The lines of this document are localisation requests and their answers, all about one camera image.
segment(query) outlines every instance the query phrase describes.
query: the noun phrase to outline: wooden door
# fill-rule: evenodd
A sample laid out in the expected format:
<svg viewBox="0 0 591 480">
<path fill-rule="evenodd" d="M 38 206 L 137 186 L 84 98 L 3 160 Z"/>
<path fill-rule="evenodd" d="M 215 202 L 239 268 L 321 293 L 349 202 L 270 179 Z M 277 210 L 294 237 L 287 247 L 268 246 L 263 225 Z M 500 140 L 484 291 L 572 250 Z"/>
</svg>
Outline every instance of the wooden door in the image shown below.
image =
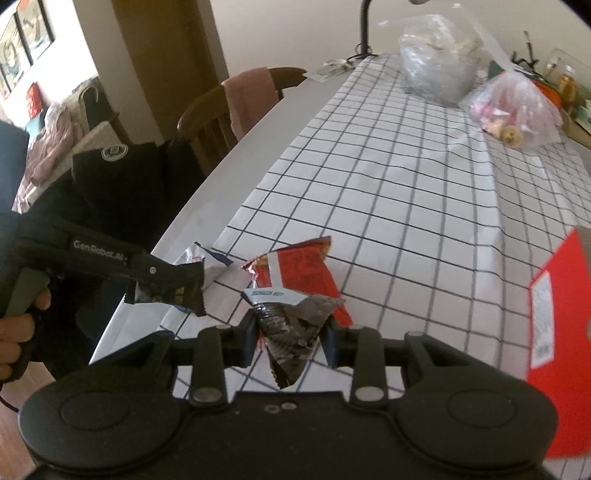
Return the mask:
<svg viewBox="0 0 591 480">
<path fill-rule="evenodd" d="M 219 84 L 196 0 L 112 0 L 135 72 L 165 140 Z"/>
</svg>

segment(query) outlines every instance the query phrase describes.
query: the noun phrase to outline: white wall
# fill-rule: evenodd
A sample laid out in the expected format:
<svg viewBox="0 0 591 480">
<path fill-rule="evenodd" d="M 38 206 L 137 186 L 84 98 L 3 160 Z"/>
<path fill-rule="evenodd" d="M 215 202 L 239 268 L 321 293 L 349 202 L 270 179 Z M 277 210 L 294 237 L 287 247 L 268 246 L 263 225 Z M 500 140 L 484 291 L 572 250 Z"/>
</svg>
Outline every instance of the white wall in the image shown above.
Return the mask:
<svg viewBox="0 0 591 480">
<path fill-rule="evenodd" d="M 347 58 L 359 42 L 361 0 L 210 1 L 231 75 L 259 66 L 313 69 L 328 59 Z M 425 13 L 457 21 L 449 5 L 441 0 L 422 6 L 374 0 L 370 45 L 374 51 L 398 51 L 402 28 L 379 28 L 379 21 Z M 509 55 L 518 49 L 520 56 L 527 56 L 523 31 L 528 30 L 542 61 L 558 47 L 591 66 L 591 30 L 560 0 L 465 0 L 463 5 Z"/>
<path fill-rule="evenodd" d="M 39 84 L 46 103 L 59 102 L 84 80 L 96 76 L 95 64 L 84 40 L 72 0 L 44 0 L 55 42 L 21 78 L 10 96 L 0 96 L 0 106 L 19 127 L 29 121 L 26 95 L 33 82 Z M 0 15 L 4 31 L 16 4 Z"/>
<path fill-rule="evenodd" d="M 74 0 L 74 4 L 101 84 L 131 141 L 162 143 L 111 0 Z"/>
</svg>

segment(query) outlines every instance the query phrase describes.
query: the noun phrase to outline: framed picture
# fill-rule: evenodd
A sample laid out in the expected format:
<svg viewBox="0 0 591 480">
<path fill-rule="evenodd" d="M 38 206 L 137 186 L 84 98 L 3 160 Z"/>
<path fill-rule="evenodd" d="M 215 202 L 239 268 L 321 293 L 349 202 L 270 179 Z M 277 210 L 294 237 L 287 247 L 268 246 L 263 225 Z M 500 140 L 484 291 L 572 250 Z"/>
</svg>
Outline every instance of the framed picture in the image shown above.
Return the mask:
<svg viewBox="0 0 591 480">
<path fill-rule="evenodd" d="M 14 89 L 30 67 L 27 49 L 22 43 L 17 20 L 13 15 L 0 37 L 0 69 L 10 90 Z"/>
<path fill-rule="evenodd" d="M 0 93 L 5 100 L 8 98 L 8 95 L 10 95 L 10 88 L 8 88 L 8 84 L 6 83 L 2 72 L 0 72 Z"/>
<path fill-rule="evenodd" d="M 42 0 L 21 0 L 17 6 L 17 17 L 22 40 L 33 63 L 54 41 Z"/>
</svg>

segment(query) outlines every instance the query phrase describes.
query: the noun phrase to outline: bottle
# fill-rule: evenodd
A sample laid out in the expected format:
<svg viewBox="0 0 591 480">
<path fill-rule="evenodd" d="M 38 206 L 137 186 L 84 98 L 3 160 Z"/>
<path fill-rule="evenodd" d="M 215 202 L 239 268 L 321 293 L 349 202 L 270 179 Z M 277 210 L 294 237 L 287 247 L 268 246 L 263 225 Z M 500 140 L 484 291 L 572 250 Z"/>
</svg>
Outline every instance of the bottle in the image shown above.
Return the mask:
<svg viewBox="0 0 591 480">
<path fill-rule="evenodd" d="M 562 108 L 570 114 L 577 96 L 577 82 L 574 81 L 574 68 L 566 66 L 566 72 L 558 79 L 558 93 L 562 99 Z"/>
</svg>

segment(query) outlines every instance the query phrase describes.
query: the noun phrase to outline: silver snack wrapper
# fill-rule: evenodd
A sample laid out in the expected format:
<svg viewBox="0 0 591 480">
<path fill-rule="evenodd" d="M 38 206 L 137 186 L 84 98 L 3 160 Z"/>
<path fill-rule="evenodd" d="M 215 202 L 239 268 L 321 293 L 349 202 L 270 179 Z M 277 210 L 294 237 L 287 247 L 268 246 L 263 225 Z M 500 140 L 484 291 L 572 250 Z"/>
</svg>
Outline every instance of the silver snack wrapper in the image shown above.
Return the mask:
<svg viewBox="0 0 591 480">
<path fill-rule="evenodd" d="M 242 296 L 255 309 L 279 388 L 297 382 L 314 352 L 320 329 L 345 301 L 287 288 L 248 288 Z"/>
</svg>

